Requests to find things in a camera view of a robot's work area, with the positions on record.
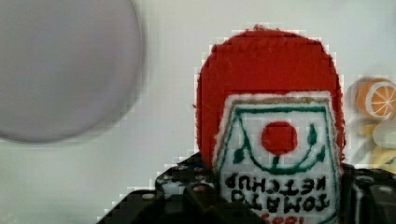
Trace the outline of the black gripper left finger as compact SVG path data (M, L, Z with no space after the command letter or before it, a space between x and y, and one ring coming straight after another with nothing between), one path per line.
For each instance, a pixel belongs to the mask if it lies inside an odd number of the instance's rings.
M196 153L125 196L97 224L263 224L246 204L229 203Z

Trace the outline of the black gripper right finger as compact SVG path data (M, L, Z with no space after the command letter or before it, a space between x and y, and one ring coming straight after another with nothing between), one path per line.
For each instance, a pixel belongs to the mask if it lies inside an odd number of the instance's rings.
M395 174L343 165L341 224L396 224Z

